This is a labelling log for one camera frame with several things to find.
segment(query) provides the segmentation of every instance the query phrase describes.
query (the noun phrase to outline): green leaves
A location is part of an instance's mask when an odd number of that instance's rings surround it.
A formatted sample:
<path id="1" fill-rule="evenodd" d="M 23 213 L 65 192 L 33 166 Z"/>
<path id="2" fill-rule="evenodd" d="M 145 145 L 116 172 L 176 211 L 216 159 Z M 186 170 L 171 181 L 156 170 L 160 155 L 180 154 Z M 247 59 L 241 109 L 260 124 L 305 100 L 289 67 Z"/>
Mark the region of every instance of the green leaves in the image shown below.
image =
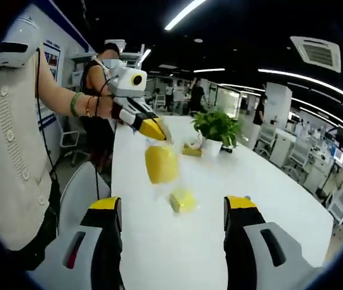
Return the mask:
<path id="1" fill-rule="evenodd" d="M 206 139 L 222 141 L 225 146 L 235 147 L 237 137 L 242 135 L 241 122 L 224 112 L 198 113 L 194 116 L 193 126 Z"/>

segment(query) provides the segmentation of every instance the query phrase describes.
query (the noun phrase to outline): air conditioning vent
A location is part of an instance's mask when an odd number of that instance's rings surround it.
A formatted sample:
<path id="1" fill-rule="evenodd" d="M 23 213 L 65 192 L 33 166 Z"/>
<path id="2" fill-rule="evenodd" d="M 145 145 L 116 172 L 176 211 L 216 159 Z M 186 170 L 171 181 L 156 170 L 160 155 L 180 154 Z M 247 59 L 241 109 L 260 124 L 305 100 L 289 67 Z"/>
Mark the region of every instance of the air conditioning vent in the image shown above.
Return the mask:
<path id="1" fill-rule="evenodd" d="M 322 39 L 291 36 L 304 62 L 341 72 L 341 50 L 339 45 Z"/>

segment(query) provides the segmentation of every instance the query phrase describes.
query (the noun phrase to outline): robotic arm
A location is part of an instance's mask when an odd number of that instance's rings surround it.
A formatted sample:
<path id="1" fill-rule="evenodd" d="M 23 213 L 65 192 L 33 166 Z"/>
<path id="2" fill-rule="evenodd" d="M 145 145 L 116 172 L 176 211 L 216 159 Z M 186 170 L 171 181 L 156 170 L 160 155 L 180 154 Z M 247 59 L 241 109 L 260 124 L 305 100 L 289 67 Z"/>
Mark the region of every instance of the robotic arm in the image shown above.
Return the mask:
<path id="1" fill-rule="evenodd" d="M 114 96 L 113 118 L 119 118 L 139 133 L 160 141 L 170 140 L 170 133 L 143 99 L 147 74 L 140 69 L 128 68 L 123 62 L 108 70 L 101 62 L 105 73 L 111 75 L 109 91 Z"/>

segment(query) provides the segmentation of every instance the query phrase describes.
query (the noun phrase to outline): office room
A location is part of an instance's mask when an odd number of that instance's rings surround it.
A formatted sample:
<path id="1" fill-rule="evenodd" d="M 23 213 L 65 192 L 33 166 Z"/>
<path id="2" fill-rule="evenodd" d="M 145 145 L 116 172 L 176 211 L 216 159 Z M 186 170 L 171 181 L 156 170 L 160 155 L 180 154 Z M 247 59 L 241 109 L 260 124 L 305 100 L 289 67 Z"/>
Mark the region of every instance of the office room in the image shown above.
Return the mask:
<path id="1" fill-rule="evenodd" d="M 0 286 L 343 289 L 343 4 L 4 3 Z"/>

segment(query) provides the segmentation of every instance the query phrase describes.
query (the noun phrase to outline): bracelet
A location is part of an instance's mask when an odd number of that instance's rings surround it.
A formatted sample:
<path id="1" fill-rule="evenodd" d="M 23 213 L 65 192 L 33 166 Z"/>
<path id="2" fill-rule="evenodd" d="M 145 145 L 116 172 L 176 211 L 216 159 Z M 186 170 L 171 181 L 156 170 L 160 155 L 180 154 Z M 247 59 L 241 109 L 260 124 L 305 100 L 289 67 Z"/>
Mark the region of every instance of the bracelet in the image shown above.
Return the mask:
<path id="1" fill-rule="evenodd" d="M 74 117 L 78 117 L 79 115 L 76 113 L 75 111 L 75 103 L 76 103 L 76 100 L 77 98 L 80 96 L 80 95 L 84 95 L 84 93 L 82 92 L 77 92 L 76 94 L 74 94 L 74 96 L 72 97 L 72 100 L 71 100 L 71 104 L 70 104 L 70 109 L 71 109 L 71 113 Z"/>
<path id="2" fill-rule="evenodd" d="M 89 101 L 91 101 L 92 98 L 93 98 L 93 96 L 90 96 L 88 98 L 88 101 L 87 101 L 87 107 L 86 107 L 86 115 L 87 115 L 87 117 L 92 117 L 91 114 L 89 113 Z"/>

